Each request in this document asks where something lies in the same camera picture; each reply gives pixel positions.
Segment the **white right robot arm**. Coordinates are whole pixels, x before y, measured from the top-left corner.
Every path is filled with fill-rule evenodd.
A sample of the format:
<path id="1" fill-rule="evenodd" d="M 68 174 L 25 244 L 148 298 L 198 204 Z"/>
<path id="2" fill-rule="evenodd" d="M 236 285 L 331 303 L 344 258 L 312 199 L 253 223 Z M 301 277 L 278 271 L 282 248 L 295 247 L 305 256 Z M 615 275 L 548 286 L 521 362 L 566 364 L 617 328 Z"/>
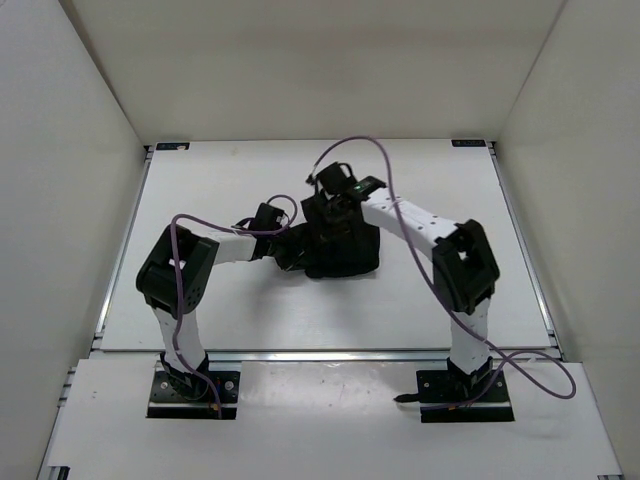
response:
<path id="1" fill-rule="evenodd" d="M 302 202 L 312 238 L 350 240 L 379 261 L 380 232 L 403 239 L 428 288 L 451 319 L 449 391 L 471 400 L 492 368 L 488 315 L 500 271 L 484 228 L 439 217 L 364 181 L 342 193 L 317 190 Z"/>

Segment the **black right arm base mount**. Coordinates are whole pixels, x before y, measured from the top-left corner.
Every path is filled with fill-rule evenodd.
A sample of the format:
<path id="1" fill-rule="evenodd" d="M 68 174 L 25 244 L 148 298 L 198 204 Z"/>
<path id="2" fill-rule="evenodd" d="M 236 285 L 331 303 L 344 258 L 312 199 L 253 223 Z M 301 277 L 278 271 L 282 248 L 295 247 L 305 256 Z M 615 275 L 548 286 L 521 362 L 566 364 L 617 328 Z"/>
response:
<path id="1" fill-rule="evenodd" d="M 419 405 L 422 423 L 513 422 L 515 415 L 505 376 L 495 371 L 471 389 L 448 370 L 418 370 L 417 391 L 394 398 L 399 405 Z"/>

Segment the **black pleated skirt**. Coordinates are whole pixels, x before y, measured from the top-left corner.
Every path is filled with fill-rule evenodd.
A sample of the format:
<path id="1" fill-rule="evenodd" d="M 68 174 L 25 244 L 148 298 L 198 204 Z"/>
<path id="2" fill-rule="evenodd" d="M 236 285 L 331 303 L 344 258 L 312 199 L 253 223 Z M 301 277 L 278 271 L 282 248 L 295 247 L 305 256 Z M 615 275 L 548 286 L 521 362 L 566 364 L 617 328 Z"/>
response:
<path id="1" fill-rule="evenodd" d="M 302 271 L 314 280 L 365 275 L 380 264 L 380 229 L 366 223 L 348 233 L 312 230 L 312 197 L 301 202 L 305 221 L 283 233 L 296 235 L 305 247 Z"/>

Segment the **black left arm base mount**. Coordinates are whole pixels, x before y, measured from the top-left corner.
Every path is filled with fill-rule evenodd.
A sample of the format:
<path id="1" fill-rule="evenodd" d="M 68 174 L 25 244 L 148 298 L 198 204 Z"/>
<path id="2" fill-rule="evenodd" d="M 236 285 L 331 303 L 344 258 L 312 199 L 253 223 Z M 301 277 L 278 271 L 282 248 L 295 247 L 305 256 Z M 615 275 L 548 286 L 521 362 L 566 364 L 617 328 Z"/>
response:
<path id="1" fill-rule="evenodd" d="M 191 372 L 181 372 L 165 362 L 156 362 L 149 392 L 149 419 L 235 420 L 240 393 L 240 370 L 210 369 L 207 360 L 197 367 L 209 381 Z"/>

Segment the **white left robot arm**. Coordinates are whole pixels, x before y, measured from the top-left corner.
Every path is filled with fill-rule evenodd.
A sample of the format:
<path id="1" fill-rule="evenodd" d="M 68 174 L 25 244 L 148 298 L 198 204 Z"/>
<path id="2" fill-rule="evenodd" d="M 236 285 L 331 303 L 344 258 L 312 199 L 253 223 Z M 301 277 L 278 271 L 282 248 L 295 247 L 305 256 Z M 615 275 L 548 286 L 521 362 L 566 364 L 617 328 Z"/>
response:
<path id="1" fill-rule="evenodd" d="M 185 397 L 197 398 L 209 385 L 195 310 L 205 295 L 213 268 L 271 256 L 276 243 L 293 232 L 286 228 L 200 236 L 180 225 L 169 225 L 156 241 L 135 285 L 158 318 L 164 341 L 161 361 Z"/>

